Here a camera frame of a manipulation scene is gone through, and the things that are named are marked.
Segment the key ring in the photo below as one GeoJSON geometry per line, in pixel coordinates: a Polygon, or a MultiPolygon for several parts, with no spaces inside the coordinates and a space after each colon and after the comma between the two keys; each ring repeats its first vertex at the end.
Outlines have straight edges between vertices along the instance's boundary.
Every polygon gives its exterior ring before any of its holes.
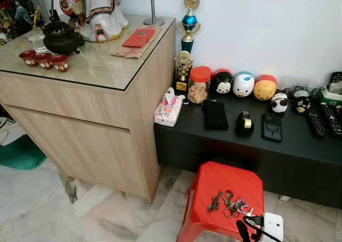
{"type": "Polygon", "coordinates": [[[226,208],[224,209],[223,213],[224,213],[224,215],[225,215],[227,218],[232,218],[232,217],[237,218],[237,217],[239,217],[239,213],[238,213],[236,210],[234,210],[234,209],[232,209],[232,208],[229,208],[229,207],[226,207],[226,208]],[[227,209],[230,210],[230,214],[231,214],[230,216],[226,213],[227,209]]]}

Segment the lamp stand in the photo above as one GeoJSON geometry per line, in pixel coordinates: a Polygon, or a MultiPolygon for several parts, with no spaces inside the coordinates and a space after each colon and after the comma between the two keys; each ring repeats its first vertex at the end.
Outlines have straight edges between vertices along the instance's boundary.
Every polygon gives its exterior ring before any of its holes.
{"type": "Polygon", "coordinates": [[[164,25],[165,23],[164,19],[156,18],[156,13],[154,11],[154,0],[151,0],[151,10],[152,10],[152,17],[145,19],[144,25],[157,25],[157,26],[164,25]]]}

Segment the cabinet drawer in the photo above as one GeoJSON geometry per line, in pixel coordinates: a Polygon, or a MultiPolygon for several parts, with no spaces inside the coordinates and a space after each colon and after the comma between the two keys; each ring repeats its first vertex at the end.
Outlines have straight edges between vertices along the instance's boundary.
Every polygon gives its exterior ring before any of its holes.
{"type": "Polygon", "coordinates": [[[0,72],[0,100],[12,106],[129,128],[124,115],[125,97],[110,89],[0,72]]]}
{"type": "Polygon", "coordinates": [[[68,176],[146,197],[129,130],[7,106],[68,176]]]}

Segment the figurine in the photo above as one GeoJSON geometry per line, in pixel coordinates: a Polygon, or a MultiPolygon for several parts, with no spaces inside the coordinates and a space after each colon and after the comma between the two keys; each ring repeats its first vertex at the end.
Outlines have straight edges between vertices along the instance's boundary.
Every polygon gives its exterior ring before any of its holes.
{"type": "Polygon", "coordinates": [[[83,38],[93,42],[99,38],[108,41],[118,38],[128,26],[120,3],[120,0],[85,0],[85,25],[80,31],[83,38]]]}
{"type": "Polygon", "coordinates": [[[295,103],[298,113],[305,113],[309,108],[311,108],[311,102],[308,97],[298,97],[296,98],[295,103]]]}
{"type": "Polygon", "coordinates": [[[71,18],[77,18],[84,11],[83,2],[84,0],[59,0],[59,6],[65,14],[71,18]]]}
{"type": "Polygon", "coordinates": [[[233,82],[233,92],[238,97],[246,97],[252,93],[254,77],[252,73],[242,71],[237,74],[233,82]]]}
{"type": "Polygon", "coordinates": [[[306,86],[297,86],[293,92],[294,98],[309,97],[309,94],[309,90],[306,86]]]}
{"type": "Polygon", "coordinates": [[[289,101],[287,95],[283,92],[274,94],[271,99],[271,108],[276,113],[284,113],[287,109],[289,101]]]}
{"type": "Polygon", "coordinates": [[[212,74],[212,80],[210,82],[210,90],[218,93],[228,93],[231,88],[233,76],[230,70],[226,68],[220,68],[212,74]]]}
{"type": "Polygon", "coordinates": [[[277,89],[277,80],[272,75],[262,75],[256,82],[253,94],[258,100],[270,99],[277,89]]]}
{"type": "Polygon", "coordinates": [[[189,75],[192,69],[193,60],[190,59],[190,53],[181,51],[176,61],[176,81],[175,89],[177,93],[187,93],[189,85],[189,75]]]}

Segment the trophy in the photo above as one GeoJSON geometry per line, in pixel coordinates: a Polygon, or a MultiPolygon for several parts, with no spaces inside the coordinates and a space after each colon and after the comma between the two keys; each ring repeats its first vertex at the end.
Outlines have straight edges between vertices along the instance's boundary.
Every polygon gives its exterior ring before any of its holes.
{"type": "Polygon", "coordinates": [[[176,60],[176,91],[186,93],[188,91],[189,75],[193,60],[190,53],[181,51],[176,60]]]}
{"type": "Polygon", "coordinates": [[[201,28],[201,24],[198,23],[197,18],[193,13],[199,6],[199,0],[184,0],[184,5],[188,12],[184,16],[182,22],[178,22],[177,25],[184,35],[182,38],[182,51],[191,52],[193,37],[201,28]]]}

